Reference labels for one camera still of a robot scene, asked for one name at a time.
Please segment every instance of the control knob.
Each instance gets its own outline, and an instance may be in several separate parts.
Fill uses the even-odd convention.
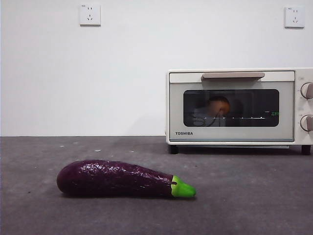
[[[306,99],[312,99],[313,98],[313,83],[309,82],[306,84],[303,84],[301,87],[301,94]]]
[[[313,116],[305,115],[300,120],[300,125],[305,131],[313,131]]]

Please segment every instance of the wall outlet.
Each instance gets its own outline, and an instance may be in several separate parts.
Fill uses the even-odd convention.
[[[285,7],[285,28],[304,28],[304,7]]]
[[[80,25],[101,25],[101,5],[82,4],[80,6]]]

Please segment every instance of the glass window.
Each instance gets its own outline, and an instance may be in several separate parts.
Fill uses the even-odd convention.
[[[183,97],[184,124],[194,127],[277,126],[276,89],[188,90]]]

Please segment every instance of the white toaster oven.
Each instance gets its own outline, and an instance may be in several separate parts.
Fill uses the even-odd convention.
[[[313,143],[313,68],[171,70],[166,76],[166,142],[289,147]]]

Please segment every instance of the eggplant calyx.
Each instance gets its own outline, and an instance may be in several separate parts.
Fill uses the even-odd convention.
[[[174,197],[194,197],[196,195],[195,188],[184,183],[184,181],[176,175],[173,176],[171,188]]]

